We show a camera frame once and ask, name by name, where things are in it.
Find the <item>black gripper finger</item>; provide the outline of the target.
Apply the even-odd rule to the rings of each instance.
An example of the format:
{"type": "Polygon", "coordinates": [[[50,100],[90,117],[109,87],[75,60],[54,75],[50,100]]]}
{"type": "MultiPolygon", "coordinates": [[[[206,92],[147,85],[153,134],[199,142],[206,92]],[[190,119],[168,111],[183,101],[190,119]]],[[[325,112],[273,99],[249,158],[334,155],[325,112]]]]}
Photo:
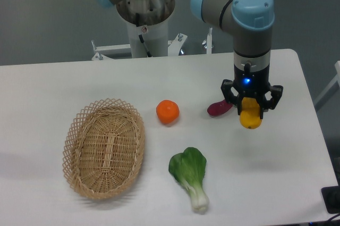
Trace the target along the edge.
{"type": "Polygon", "coordinates": [[[283,94],[283,86],[267,85],[265,89],[257,96],[257,103],[260,106],[259,117],[262,120],[264,113],[268,110],[274,110],[283,94]]]}
{"type": "Polygon", "coordinates": [[[234,107],[237,108],[237,113],[240,116],[242,112],[242,100],[244,98],[242,93],[237,91],[237,95],[234,95],[232,92],[232,88],[234,88],[234,81],[224,79],[221,84],[221,91],[225,98],[225,101],[229,104],[232,104],[234,107]]]}

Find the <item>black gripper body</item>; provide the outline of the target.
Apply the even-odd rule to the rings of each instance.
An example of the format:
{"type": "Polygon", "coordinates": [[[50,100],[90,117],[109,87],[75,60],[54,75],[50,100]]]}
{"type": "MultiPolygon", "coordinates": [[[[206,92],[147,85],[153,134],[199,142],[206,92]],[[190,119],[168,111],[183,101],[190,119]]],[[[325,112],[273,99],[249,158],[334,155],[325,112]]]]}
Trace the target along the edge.
{"type": "Polygon", "coordinates": [[[234,66],[233,88],[244,97],[255,98],[269,91],[269,65],[256,72],[246,74],[243,70],[234,66]]]}

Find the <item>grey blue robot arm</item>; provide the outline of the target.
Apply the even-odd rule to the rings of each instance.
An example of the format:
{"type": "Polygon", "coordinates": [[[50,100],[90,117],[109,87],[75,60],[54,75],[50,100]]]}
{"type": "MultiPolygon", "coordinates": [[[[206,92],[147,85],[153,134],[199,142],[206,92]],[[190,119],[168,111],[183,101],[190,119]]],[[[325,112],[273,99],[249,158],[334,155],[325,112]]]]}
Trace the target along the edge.
{"type": "MultiPolygon", "coordinates": [[[[156,57],[167,54],[151,49],[147,31],[169,19],[174,0],[97,0],[105,7],[116,6],[120,16],[132,24],[136,43],[132,54],[156,57]]],[[[275,21],[273,0],[190,0],[192,14],[233,38],[234,79],[224,80],[225,101],[243,116],[253,109],[261,118],[278,104],[283,87],[269,83],[272,27],[275,21]]]]}

